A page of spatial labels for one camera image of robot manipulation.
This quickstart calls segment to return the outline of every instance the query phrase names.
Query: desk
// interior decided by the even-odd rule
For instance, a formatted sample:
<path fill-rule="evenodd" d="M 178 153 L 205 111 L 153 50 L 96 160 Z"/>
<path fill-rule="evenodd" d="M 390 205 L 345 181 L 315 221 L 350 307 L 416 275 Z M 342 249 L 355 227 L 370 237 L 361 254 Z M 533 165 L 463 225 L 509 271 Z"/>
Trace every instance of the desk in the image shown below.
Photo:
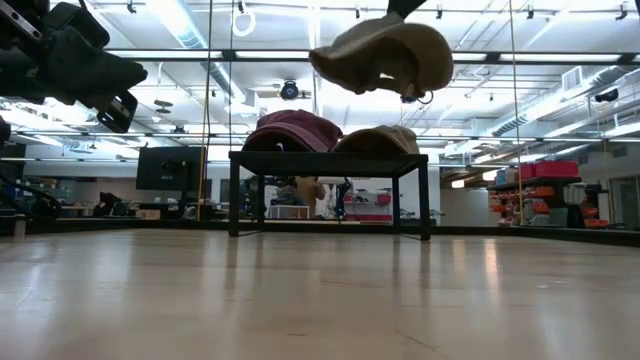
<path fill-rule="evenodd" d="M 198 203 L 140 203 L 139 210 L 158 210 L 162 220 L 179 220 L 188 206 L 198 207 Z M 216 209 L 217 204 L 200 204 L 202 220 L 222 219 L 226 217 L 226 210 Z"/>
<path fill-rule="evenodd" d="M 61 206 L 60 208 L 62 209 L 62 211 L 77 211 L 78 217 L 83 217 L 83 216 L 91 216 L 94 206 L 64 205 L 64 206 Z"/>
<path fill-rule="evenodd" d="M 231 151 L 229 235 L 238 236 L 240 166 L 258 176 L 258 199 L 264 199 L 265 175 L 280 176 L 343 176 L 390 178 L 392 180 L 393 228 L 400 232 L 399 179 L 418 169 L 420 200 L 420 239 L 429 240 L 428 155 L 413 154 L 351 154 Z M 264 201 L 257 202 L 258 229 L 264 226 Z"/>

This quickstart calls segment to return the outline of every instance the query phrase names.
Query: black table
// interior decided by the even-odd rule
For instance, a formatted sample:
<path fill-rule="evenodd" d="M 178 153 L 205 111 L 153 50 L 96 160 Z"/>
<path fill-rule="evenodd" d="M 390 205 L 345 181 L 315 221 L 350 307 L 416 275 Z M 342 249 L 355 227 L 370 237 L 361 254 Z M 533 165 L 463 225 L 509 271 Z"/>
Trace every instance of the black table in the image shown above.
<path fill-rule="evenodd" d="M 418 169 L 420 200 L 420 239 L 429 240 L 428 155 L 351 154 L 305 152 L 231 151 L 229 235 L 238 236 L 240 201 L 240 166 L 258 176 L 258 229 L 264 225 L 264 177 L 275 176 L 345 176 L 390 178 L 392 180 L 393 227 L 400 232 L 399 179 Z"/>

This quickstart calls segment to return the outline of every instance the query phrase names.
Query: computer monitor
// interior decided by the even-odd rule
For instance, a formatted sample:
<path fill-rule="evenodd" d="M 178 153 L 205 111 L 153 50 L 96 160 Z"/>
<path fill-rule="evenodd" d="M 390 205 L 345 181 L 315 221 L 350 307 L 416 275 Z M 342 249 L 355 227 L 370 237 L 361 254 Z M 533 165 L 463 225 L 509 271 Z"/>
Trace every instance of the computer monitor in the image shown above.
<path fill-rule="evenodd" d="M 201 179 L 202 147 L 140 149 L 136 189 L 197 192 Z"/>

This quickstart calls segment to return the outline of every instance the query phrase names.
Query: maroon baseball cap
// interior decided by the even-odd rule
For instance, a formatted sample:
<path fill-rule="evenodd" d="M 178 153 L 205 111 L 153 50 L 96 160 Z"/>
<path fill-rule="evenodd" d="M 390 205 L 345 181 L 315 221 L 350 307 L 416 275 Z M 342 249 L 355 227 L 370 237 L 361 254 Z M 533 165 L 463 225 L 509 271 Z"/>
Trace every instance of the maroon baseball cap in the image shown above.
<path fill-rule="evenodd" d="M 304 110 L 281 110 L 258 120 L 242 150 L 327 152 L 341 136 L 340 128 L 327 119 Z"/>

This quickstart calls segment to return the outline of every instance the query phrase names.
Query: ceiling pipe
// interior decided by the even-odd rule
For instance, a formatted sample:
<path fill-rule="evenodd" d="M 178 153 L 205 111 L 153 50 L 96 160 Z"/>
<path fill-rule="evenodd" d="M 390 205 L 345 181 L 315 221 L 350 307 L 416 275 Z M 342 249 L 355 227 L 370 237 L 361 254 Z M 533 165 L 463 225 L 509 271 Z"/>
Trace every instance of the ceiling pipe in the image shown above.
<path fill-rule="evenodd" d="M 195 25 L 191 13 L 183 0 L 146 0 L 147 6 L 160 19 L 163 25 L 187 49 L 208 49 L 205 37 Z M 207 63 L 200 65 L 207 71 Z M 232 102 L 244 103 L 245 91 L 231 79 L 231 76 L 219 62 L 212 62 L 209 75 Z"/>

